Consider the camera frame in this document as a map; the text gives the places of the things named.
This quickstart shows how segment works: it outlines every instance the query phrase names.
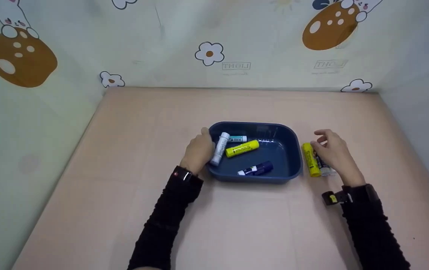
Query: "yellow clip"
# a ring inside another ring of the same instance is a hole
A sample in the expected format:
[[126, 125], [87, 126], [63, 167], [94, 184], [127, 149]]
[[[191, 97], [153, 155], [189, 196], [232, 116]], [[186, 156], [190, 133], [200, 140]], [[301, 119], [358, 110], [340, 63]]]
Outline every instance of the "yellow clip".
[[334, 196], [334, 195], [329, 196], [329, 198], [331, 198], [331, 201], [333, 203], [337, 203], [338, 202], [338, 199], [336, 199], [336, 196]]

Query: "hand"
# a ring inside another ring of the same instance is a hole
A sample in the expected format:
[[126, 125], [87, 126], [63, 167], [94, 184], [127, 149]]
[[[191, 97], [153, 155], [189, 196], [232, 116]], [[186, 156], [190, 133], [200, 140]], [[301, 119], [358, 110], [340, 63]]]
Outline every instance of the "hand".
[[213, 154], [214, 142], [211, 140], [208, 128], [204, 127], [201, 129], [201, 134], [192, 139], [186, 147], [185, 155], [179, 165], [198, 174]]
[[363, 173], [360, 172], [348, 150], [348, 145], [337, 133], [330, 129], [321, 129], [316, 130], [314, 134], [322, 136], [317, 139], [317, 142], [311, 142], [312, 148], [326, 164], [339, 173], [345, 186], [366, 184]]

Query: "cartoon rabbit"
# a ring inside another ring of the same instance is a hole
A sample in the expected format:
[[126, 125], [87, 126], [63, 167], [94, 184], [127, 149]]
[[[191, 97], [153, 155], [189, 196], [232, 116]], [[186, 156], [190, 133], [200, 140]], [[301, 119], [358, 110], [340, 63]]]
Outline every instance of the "cartoon rabbit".
[[25, 29], [33, 38], [39, 38], [19, 7], [19, 0], [0, 0], [0, 22], [3, 24], [1, 32], [7, 38], [18, 36], [15, 27]]
[[383, 0], [342, 0], [341, 7], [349, 9], [353, 4], [358, 5], [359, 13], [356, 15], [356, 22], [362, 22], [367, 18], [367, 14], [371, 12]]

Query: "blue glue stick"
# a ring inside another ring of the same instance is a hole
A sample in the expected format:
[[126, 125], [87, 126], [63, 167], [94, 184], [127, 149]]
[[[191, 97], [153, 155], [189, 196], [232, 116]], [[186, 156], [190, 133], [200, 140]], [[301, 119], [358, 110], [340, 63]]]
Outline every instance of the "blue glue stick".
[[273, 164], [271, 161], [264, 161], [261, 164], [257, 164], [256, 166], [249, 167], [244, 169], [243, 171], [238, 171], [239, 176], [260, 176], [264, 173], [269, 173], [273, 169]]

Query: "dark blue tray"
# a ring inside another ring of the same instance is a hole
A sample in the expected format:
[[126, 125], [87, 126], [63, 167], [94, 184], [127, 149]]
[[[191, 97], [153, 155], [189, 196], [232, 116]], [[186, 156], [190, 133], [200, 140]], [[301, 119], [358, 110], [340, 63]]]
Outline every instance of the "dark blue tray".
[[[208, 164], [209, 171], [219, 181], [246, 183], [286, 183], [303, 171], [303, 158], [298, 137], [290, 128], [274, 123], [219, 122], [209, 128], [209, 134], [218, 143], [222, 132], [244, 135], [248, 141], [258, 140], [259, 148], [235, 157], [223, 155], [218, 167]], [[226, 148], [240, 143], [228, 143]], [[274, 169], [261, 176], [239, 176], [238, 171], [271, 161]]]

